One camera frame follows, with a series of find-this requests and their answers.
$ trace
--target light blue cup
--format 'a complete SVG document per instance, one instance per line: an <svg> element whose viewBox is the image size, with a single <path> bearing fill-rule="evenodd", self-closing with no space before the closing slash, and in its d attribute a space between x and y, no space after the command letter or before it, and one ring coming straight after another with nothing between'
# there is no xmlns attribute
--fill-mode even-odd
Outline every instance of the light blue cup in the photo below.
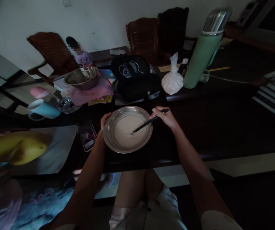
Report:
<svg viewBox="0 0 275 230"><path fill-rule="evenodd" d="M36 121L43 120L45 118L54 119L61 114L60 111L47 104L43 99L38 99L32 102L29 104L27 109L31 111L29 118ZM34 119L34 116L32 115L33 113L39 114L43 117L40 119Z"/></svg>

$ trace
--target electrical outlet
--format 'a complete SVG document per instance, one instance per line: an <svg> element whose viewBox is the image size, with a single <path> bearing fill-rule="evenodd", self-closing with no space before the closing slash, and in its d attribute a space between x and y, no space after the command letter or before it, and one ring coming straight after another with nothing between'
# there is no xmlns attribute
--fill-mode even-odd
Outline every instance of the electrical outlet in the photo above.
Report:
<svg viewBox="0 0 275 230"><path fill-rule="evenodd" d="M63 6L67 7L67 6L71 6L71 3L69 0L62 0Z"/></svg>

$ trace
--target green thermos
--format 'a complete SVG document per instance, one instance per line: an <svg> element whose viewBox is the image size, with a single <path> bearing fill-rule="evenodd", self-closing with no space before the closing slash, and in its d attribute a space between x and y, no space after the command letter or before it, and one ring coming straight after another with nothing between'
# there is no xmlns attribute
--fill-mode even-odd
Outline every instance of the green thermos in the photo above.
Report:
<svg viewBox="0 0 275 230"><path fill-rule="evenodd" d="M184 77L185 88L194 88L204 69L212 63L231 13L230 8L219 8L208 15Z"/></svg>

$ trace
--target pink towel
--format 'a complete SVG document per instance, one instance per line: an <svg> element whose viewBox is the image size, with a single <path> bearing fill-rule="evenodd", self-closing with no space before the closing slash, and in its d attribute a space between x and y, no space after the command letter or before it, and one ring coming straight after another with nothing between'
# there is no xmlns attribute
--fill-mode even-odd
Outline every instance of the pink towel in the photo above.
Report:
<svg viewBox="0 0 275 230"><path fill-rule="evenodd" d="M113 95L113 89L109 87L111 84L109 80L99 78L99 83L88 90L79 90L75 87L72 87L69 90L69 96L73 100L73 103L76 106L83 105L91 100L96 99L100 96Z"/></svg>

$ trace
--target cup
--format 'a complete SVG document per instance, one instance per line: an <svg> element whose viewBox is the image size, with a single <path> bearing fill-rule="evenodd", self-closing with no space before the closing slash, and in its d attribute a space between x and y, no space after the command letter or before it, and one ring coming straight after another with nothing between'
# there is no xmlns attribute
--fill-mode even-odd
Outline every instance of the cup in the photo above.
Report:
<svg viewBox="0 0 275 230"><path fill-rule="evenodd" d="M43 120L44 118L54 119L61 114L60 111L46 103L43 99L32 102L27 109L31 111L29 118L35 121Z"/></svg>
<svg viewBox="0 0 275 230"><path fill-rule="evenodd" d="M202 75L200 76L199 81L206 83L209 80L210 77L210 71L208 71L207 69L204 69Z"/></svg>

